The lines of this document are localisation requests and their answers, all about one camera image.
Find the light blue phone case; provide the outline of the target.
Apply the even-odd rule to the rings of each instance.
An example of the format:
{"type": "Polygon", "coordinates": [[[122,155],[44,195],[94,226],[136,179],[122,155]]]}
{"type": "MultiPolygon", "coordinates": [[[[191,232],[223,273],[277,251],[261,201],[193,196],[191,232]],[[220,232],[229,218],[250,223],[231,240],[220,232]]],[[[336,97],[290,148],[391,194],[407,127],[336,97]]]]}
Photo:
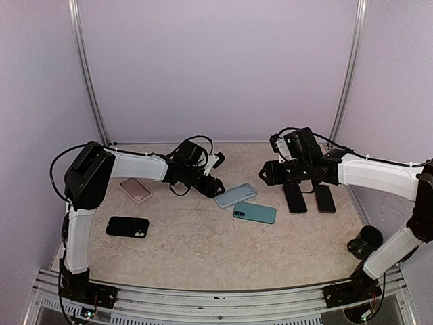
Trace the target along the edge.
{"type": "Polygon", "coordinates": [[[250,184],[243,183],[225,190],[224,193],[216,196],[214,201],[220,208],[226,209],[237,203],[254,198],[256,195],[257,191],[250,184]]]}

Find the teal green phone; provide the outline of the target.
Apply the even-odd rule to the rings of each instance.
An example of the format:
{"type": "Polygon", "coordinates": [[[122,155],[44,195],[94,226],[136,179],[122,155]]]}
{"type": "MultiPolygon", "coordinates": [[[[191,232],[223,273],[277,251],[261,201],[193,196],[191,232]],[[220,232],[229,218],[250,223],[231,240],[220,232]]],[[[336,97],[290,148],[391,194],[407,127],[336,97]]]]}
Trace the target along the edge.
{"type": "Polygon", "coordinates": [[[265,224],[274,224],[277,210],[259,204],[239,202],[234,206],[233,216],[237,219],[265,224]]]}

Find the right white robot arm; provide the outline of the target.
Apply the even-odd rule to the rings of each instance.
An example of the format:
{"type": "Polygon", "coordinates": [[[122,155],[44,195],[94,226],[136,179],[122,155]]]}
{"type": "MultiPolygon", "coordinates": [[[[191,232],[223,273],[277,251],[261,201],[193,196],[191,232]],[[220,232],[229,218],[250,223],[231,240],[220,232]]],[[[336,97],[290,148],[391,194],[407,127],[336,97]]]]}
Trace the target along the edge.
{"type": "Polygon", "coordinates": [[[392,266],[432,241],[432,161],[419,164],[369,158],[353,149],[334,144],[323,152],[319,134],[310,128],[286,127],[269,139],[277,160],[264,163],[259,177],[268,185],[311,181],[332,185],[360,186],[400,196],[414,203],[406,224],[352,273],[346,295],[361,300],[392,266]]]}

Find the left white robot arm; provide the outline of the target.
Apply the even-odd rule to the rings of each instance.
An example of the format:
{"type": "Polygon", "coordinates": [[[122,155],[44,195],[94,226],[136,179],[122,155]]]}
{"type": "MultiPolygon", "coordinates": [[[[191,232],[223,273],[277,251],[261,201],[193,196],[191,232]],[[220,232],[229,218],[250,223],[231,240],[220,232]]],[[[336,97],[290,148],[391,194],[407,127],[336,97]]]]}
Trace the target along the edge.
{"type": "Polygon", "coordinates": [[[183,184],[207,198],[225,191],[223,182],[210,172],[224,162],[221,152],[182,141],[167,155],[129,152],[98,142],[79,145],[80,152],[64,176],[66,216],[62,226],[63,255],[60,260],[60,295],[88,301],[95,294],[89,281],[87,249],[96,210],[104,201],[114,178],[138,178],[174,186],[183,184]]]}

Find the black phone silver edge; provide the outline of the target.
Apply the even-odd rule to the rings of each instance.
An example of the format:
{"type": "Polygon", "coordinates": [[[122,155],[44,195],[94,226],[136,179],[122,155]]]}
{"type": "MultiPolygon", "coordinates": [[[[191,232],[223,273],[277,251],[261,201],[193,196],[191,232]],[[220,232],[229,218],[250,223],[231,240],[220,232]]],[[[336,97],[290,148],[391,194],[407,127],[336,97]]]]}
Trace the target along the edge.
{"type": "Polygon", "coordinates": [[[290,214],[307,213],[306,203],[297,183],[285,183],[282,186],[290,214]]]}

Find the black phone red edge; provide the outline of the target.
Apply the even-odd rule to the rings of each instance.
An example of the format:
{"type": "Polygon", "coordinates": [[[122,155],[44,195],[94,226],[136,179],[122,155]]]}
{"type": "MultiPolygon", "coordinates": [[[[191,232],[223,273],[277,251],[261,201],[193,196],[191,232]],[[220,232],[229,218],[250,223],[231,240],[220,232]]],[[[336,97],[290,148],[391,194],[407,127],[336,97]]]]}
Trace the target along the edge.
{"type": "Polygon", "coordinates": [[[320,213],[335,213],[336,207],[329,186],[318,185],[315,191],[317,209],[320,213]]]}

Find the pink clear phone case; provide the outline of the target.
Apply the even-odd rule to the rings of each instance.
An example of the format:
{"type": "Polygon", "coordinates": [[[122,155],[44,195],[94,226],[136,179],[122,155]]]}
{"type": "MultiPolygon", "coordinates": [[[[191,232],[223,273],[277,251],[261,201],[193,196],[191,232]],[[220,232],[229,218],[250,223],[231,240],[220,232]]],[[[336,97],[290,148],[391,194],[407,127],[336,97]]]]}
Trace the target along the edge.
{"type": "Polygon", "coordinates": [[[135,204],[141,205],[152,197],[152,191],[139,179],[126,179],[119,186],[135,204]]]}

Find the black phone case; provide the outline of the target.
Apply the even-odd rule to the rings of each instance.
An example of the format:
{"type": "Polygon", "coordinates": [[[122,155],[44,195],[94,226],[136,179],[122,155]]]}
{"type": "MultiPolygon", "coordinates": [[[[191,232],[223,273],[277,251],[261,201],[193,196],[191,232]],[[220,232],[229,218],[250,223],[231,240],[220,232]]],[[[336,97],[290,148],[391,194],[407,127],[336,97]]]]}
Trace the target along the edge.
{"type": "Polygon", "coordinates": [[[144,239],[149,226],[148,219],[113,216],[106,226],[106,234],[109,236],[144,239]]]}

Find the dark green mug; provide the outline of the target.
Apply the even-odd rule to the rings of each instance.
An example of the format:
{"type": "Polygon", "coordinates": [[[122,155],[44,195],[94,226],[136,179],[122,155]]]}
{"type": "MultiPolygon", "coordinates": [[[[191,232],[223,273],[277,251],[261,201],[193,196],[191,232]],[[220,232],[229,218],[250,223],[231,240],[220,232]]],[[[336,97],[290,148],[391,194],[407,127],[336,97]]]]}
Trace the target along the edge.
{"type": "Polygon", "coordinates": [[[362,227],[357,236],[347,243],[347,249],[359,260],[366,260],[383,244],[381,231],[372,225],[362,227]]]}

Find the right aluminium frame post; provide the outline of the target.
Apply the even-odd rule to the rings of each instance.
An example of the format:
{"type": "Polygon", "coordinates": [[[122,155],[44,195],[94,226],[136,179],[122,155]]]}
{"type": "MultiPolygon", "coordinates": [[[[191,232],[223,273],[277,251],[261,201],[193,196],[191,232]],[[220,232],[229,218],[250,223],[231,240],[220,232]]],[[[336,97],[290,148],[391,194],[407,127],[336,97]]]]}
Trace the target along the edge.
{"type": "Polygon", "coordinates": [[[340,92],[340,97],[338,100],[338,106],[334,121],[332,124],[329,142],[336,142],[340,130],[342,128],[344,115],[346,112],[348,99],[350,96],[350,90],[352,87],[352,82],[355,77],[355,72],[357,68],[357,60],[359,56],[359,50],[361,47],[363,29],[365,25],[365,17],[367,13],[367,0],[358,0],[357,9],[355,14],[354,28],[352,31],[352,38],[350,42],[350,51],[348,55],[348,61],[346,65],[346,70],[343,78],[342,90],[340,92]]]}

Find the aluminium frame post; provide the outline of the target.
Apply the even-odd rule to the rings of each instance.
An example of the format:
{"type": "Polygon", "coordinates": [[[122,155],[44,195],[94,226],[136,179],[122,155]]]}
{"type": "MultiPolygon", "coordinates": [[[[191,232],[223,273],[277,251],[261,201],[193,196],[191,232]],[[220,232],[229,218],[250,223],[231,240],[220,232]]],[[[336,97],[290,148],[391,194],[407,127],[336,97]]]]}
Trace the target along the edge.
{"type": "Polygon", "coordinates": [[[348,99],[350,96],[350,90],[352,87],[352,82],[355,77],[355,72],[357,68],[357,60],[359,56],[359,50],[361,47],[363,29],[365,25],[365,17],[367,13],[367,0],[358,0],[357,9],[355,14],[354,28],[352,31],[352,38],[350,42],[350,51],[348,55],[348,61],[346,65],[346,70],[343,78],[342,90],[340,92],[340,97],[338,100],[338,106],[334,121],[332,124],[329,142],[336,142],[340,130],[342,128],[344,115],[346,112],[348,99]]]}
{"type": "Polygon", "coordinates": [[[89,100],[91,114],[95,122],[97,134],[100,138],[100,141],[104,145],[108,145],[110,143],[110,137],[108,135],[108,131],[104,123],[104,119],[99,107],[99,103],[97,101],[95,87],[91,76],[91,69],[90,69],[90,65],[87,57],[87,51],[85,47],[84,32],[81,24],[79,3],[77,0],[67,0],[67,4],[68,4],[70,21],[72,25],[72,32],[74,35],[75,46],[78,54],[78,61],[81,67],[83,83],[89,100]]]}

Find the front aluminium rail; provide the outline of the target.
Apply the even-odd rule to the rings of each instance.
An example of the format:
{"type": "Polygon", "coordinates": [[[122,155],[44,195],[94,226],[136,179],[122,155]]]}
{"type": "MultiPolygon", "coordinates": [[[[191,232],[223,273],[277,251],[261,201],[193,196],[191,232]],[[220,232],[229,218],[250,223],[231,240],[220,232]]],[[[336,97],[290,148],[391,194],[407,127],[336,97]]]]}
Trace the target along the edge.
{"type": "Polygon", "coordinates": [[[324,284],[248,291],[196,291],[117,284],[112,309],[98,307],[91,319],[80,317],[83,303],[58,299],[57,272],[40,270],[30,293],[24,324],[59,324],[62,312],[88,324],[321,324],[328,307],[324,284]]]}

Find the left aluminium frame post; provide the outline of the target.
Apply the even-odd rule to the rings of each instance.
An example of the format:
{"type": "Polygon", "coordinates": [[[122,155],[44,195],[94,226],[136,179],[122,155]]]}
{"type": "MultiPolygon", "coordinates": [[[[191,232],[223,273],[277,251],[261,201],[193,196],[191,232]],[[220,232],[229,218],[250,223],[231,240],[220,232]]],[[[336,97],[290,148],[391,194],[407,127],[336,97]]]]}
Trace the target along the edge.
{"type": "Polygon", "coordinates": [[[110,143],[110,137],[108,135],[108,131],[104,123],[104,119],[99,107],[99,103],[97,101],[95,87],[91,76],[91,69],[90,69],[90,65],[87,57],[87,51],[85,47],[84,32],[81,24],[79,3],[77,0],[67,0],[67,4],[68,4],[70,21],[72,25],[72,32],[74,35],[75,46],[78,54],[78,61],[81,67],[83,83],[89,100],[91,114],[95,122],[97,134],[100,138],[100,141],[104,145],[108,145],[110,143]]]}

